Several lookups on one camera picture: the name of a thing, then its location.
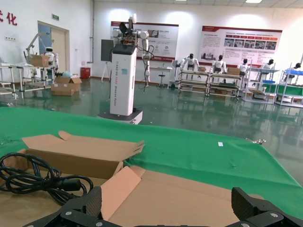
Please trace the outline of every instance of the green table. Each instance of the green table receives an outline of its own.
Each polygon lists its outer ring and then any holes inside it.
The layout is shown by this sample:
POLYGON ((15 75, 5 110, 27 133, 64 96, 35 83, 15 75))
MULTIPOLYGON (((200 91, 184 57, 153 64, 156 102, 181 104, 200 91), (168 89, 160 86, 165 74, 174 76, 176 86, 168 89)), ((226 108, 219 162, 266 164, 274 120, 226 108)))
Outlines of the green table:
MULTIPOLYGON (((276 85, 272 85, 270 88, 269 84, 263 84, 263 87, 266 87, 266 92, 274 93, 276 89, 276 85)), ((278 90, 276 91, 279 94, 283 94, 284 85, 279 85, 278 90)), ((294 95, 294 96, 303 96, 303 87, 286 87, 285 91, 286 95, 294 95)))
POLYGON ((128 165, 227 189, 241 187, 303 219, 303 188, 263 146, 243 139, 31 108, 0 108, 0 119, 1 155, 26 148, 22 137, 58 136, 60 130, 82 136, 145 140, 143 152, 126 160, 128 165))

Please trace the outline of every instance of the ceiling light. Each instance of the ceiling light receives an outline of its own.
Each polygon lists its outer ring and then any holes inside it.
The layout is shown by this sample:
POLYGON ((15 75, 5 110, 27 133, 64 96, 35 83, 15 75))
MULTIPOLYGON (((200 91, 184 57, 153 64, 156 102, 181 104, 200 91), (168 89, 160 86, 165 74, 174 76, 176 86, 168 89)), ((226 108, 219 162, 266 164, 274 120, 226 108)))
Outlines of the ceiling light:
POLYGON ((260 3, 262 0, 246 0, 246 3, 260 3))

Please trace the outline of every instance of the stool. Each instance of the stool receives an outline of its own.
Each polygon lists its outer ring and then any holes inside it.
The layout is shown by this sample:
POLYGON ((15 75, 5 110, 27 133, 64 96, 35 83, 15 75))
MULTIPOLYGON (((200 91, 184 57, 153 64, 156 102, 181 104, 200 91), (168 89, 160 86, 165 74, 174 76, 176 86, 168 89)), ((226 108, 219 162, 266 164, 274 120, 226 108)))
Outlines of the stool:
POLYGON ((164 87, 164 84, 163 84, 162 81, 163 81, 163 77, 165 77, 165 75, 160 74, 159 77, 161 77, 161 81, 160 81, 160 83, 158 84, 158 87, 164 87))

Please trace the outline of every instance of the wall poster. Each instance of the wall poster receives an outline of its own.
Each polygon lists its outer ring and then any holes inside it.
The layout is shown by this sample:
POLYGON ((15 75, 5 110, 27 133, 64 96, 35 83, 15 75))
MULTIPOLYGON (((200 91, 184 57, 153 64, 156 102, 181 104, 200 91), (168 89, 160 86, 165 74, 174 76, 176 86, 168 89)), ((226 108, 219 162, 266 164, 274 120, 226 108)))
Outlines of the wall poster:
POLYGON ((229 66, 239 65, 247 58, 259 67, 274 58, 281 34, 281 30, 203 26, 198 60, 210 65, 222 54, 229 66))
MULTIPOLYGON (((120 22, 112 21, 110 33, 114 29, 119 29, 120 22)), ((155 24, 155 23, 136 23, 134 29, 138 31, 147 31, 149 33, 149 45, 154 46, 154 61, 172 61, 176 58, 177 40, 179 25, 155 24)), ((137 57, 141 58, 142 51, 138 50, 137 57)))

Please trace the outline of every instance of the white wall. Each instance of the white wall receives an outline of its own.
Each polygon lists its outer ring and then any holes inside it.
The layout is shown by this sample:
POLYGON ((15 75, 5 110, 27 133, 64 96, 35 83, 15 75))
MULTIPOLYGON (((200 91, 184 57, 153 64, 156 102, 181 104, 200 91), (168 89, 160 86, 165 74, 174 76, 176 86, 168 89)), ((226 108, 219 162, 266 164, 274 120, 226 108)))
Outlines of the white wall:
MULTIPOLYGON (((300 61, 303 53, 303 9, 97 2, 93 76, 102 76, 105 63, 100 61, 101 39, 110 39, 110 22, 127 21, 133 13, 137 14, 138 22, 179 24, 176 53, 179 61, 190 53, 198 55, 201 29, 207 25, 283 30, 275 57, 280 68, 287 68, 292 61, 300 61)), ((162 66, 162 62, 152 61, 151 66, 162 66)), ((144 78, 143 68, 139 62, 136 80, 144 78)), ((158 74, 151 71, 152 82, 159 81, 158 74)))
MULTIPOLYGON (((38 21, 69 30, 70 65, 67 68, 71 73, 80 74, 81 61, 90 60, 90 0, 0 0, 0 10, 3 13, 0 57, 5 62, 25 62, 23 51, 38 33, 38 21), (17 17, 17 26, 8 24, 8 12, 17 17), (53 20, 52 14, 58 15, 60 20, 53 20), (5 41, 4 36, 12 36, 17 41, 5 41)), ((39 52, 38 40, 34 45, 34 51, 39 52)), ((10 79, 7 72, 5 79, 10 79)))

